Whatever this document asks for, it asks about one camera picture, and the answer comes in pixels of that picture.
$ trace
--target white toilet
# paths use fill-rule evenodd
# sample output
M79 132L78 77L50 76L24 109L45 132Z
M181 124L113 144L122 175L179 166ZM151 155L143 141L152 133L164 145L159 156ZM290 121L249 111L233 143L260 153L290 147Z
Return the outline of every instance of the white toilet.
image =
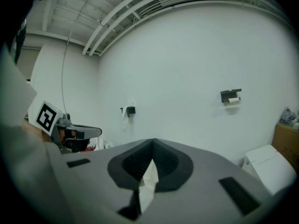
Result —
M297 178L290 163L272 145L247 152L242 169L260 180L272 195Z

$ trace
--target cardboard box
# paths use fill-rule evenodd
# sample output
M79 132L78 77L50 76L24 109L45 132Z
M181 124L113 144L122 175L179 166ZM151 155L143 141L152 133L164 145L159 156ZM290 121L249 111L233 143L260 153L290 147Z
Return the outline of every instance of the cardboard box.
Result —
M279 151L299 174L299 131L292 126L277 124L272 146Z

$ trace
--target ceiling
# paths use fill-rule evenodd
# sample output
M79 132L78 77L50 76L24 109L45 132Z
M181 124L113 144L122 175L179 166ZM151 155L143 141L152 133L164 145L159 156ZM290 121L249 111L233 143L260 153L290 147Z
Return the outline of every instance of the ceiling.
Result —
M282 8L274 0L130 0L126 6L121 6L122 1L35 0L27 17L27 33L69 40L84 46L83 54L102 55L137 24L163 11L186 5L230 3L247 6L289 24ZM105 23L103 20L108 14L113 15Z

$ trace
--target wall-mounted holder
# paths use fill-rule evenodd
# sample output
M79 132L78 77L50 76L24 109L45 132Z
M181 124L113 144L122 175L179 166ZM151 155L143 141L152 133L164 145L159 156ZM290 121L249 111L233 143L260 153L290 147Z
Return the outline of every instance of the wall-mounted holder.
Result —
M130 114L136 114L134 106L127 107L127 115L128 115L128 117L130 117Z
M237 97L237 92L242 91L242 89L236 89L236 90L231 90L231 91L221 91L221 101L223 103L232 103L232 102L237 102L240 101L241 98Z

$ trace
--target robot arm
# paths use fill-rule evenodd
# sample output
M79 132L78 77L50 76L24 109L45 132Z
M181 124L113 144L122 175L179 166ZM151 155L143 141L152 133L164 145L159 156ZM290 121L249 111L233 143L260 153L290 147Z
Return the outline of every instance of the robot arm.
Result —
M102 135L100 128L72 124L68 113L63 113L46 101L38 112L36 124L50 136L62 154L84 151L90 138ZM64 132L63 140L59 135L60 132Z

